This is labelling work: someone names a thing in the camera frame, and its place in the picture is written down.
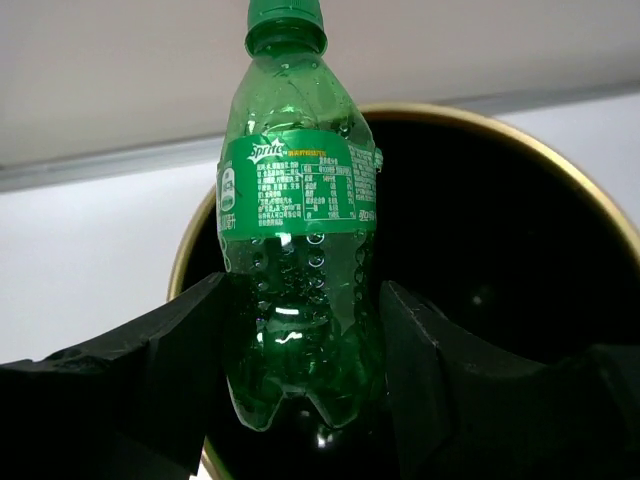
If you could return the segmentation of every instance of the green label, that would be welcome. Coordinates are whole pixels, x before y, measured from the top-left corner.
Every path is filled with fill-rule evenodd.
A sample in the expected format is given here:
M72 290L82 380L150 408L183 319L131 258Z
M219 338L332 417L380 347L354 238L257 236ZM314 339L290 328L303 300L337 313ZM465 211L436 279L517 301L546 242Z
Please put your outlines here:
M218 166L218 232L226 240L374 230L379 150L292 130L239 138Z

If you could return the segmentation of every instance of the bottle neck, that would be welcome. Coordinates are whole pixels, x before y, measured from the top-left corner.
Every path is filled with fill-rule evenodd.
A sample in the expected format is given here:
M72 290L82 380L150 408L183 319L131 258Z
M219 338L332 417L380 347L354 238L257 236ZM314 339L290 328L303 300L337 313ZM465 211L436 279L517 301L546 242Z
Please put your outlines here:
M249 32L247 46L254 57L305 52L320 55L323 35L320 29L306 22L281 20Z

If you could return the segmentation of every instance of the sprite bottle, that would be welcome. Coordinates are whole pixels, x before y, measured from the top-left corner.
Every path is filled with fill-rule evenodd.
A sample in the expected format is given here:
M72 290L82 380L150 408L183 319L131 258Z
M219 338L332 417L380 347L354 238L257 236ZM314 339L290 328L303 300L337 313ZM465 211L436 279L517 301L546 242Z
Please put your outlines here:
M218 237L244 290L223 365L240 421L256 431L305 397L329 428L381 391L382 326L367 288L382 156L322 60L318 0L252 0L253 58L218 165Z

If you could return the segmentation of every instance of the trash bin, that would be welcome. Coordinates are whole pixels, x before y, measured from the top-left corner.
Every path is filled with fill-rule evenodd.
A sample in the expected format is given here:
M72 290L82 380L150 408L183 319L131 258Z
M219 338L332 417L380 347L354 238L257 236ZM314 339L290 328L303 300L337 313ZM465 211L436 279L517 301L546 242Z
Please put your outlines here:
M454 108L363 112L385 157L375 246L384 254L376 255L374 283L399 282L467 331L542 364L594 343L640 344L640 237L569 161ZM169 299L213 271L224 265L211 191L180 246ZM210 437L231 438L232 424L224 432L212 425ZM207 441L203 462L213 478L233 478L237 461Z

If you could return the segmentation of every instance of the green bottle cap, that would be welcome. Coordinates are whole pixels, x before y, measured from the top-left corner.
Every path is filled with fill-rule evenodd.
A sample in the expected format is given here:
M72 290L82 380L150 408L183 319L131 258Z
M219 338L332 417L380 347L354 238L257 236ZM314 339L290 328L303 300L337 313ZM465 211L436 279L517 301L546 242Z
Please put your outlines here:
M256 27L285 19L303 20L315 27L319 33L320 53L324 53L327 49L327 37L324 33L320 0L250 0L247 21L249 33L246 40L249 53L253 53L250 37Z

